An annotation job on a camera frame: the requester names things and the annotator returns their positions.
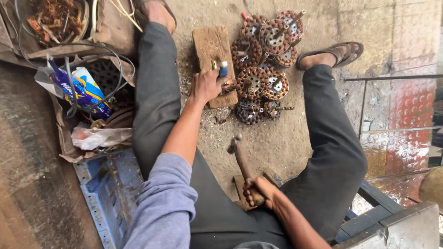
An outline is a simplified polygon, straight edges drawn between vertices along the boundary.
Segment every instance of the hammer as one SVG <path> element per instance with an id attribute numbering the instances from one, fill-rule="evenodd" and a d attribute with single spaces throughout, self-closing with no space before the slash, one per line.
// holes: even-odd
<path id="1" fill-rule="evenodd" d="M 256 177 L 254 171 L 246 163 L 245 153 L 241 147 L 241 134 L 236 134 L 235 138 L 231 140 L 231 145 L 228 148 L 229 154 L 235 154 L 235 159 L 237 159 L 238 166 L 240 167 L 241 174 L 243 178 L 254 178 Z M 260 206 L 264 203 L 264 197 L 262 194 L 254 187 L 250 189 L 251 196 L 253 198 L 254 204 Z"/>

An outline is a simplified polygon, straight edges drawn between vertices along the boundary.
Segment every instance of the trousers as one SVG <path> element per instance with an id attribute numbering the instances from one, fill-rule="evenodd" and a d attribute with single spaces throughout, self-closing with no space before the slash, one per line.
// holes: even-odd
<path id="1" fill-rule="evenodd" d="M 176 57 L 174 40 L 166 28 L 148 23 L 139 45 L 132 145 L 145 180 L 180 116 Z M 335 238 L 367 171 L 365 154 L 335 90 L 331 71 L 330 66 L 316 65 L 303 75 L 306 119 L 314 152 L 300 175 L 281 187 L 329 242 Z M 245 212 L 231 201 L 198 148 L 190 185 L 198 193 L 196 216 L 190 223 L 190 248 L 232 249 L 247 241 L 293 248 L 272 211 L 258 207 Z"/>

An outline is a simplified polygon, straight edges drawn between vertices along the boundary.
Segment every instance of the hammer head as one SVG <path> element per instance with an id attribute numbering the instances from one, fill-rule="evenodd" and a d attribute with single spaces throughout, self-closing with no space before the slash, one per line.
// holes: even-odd
<path id="1" fill-rule="evenodd" d="M 231 140 L 231 145 L 228 148 L 228 153 L 233 154 L 235 152 L 237 144 L 239 144 L 240 142 L 241 142 L 241 134 L 237 133 L 235 137 Z"/>

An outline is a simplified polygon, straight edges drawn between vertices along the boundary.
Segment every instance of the hand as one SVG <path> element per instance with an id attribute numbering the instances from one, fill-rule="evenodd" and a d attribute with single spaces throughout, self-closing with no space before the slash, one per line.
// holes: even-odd
<path id="1" fill-rule="evenodd" d="M 229 80 L 228 77 L 217 78 L 218 72 L 219 69 L 203 70 L 194 77 L 190 98 L 194 98 L 202 107 L 216 98 L 222 91 L 222 85 Z"/>
<path id="2" fill-rule="evenodd" d="M 265 205 L 267 208 L 273 210 L 275 208 L 275 198 L 281 191 L 270 183 L 264 177 L 248 178 L 243 186 L 243 195 L 246 197 L 246 201 L 250 206 L 255 206 L 253 198 L 251 196 L 251 187 L 255 187 L 265 198 Z"/>

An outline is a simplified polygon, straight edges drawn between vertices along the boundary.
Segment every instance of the hammer handle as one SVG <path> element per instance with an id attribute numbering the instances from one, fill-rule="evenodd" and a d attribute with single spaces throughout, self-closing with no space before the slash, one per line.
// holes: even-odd
<path id="1" fill-rule="evenodd" d="M 246 163 L 245 153 L 240 144 L 236 145 L 234 153 L 235 153 L 235 159 L 237 160 L 237 164 L 240 167 L 241 174 L 243 175 L 245 181 L 247 178 L 254 178 L 255 177 L 254 171 L 252 171 L 251 167 L 249 167 L 248 164 Z M 254 204 L 256 206 L 262 205 L 265 201 L 263 195 L 254 187 L 252 187 L 250 191 Z"/>

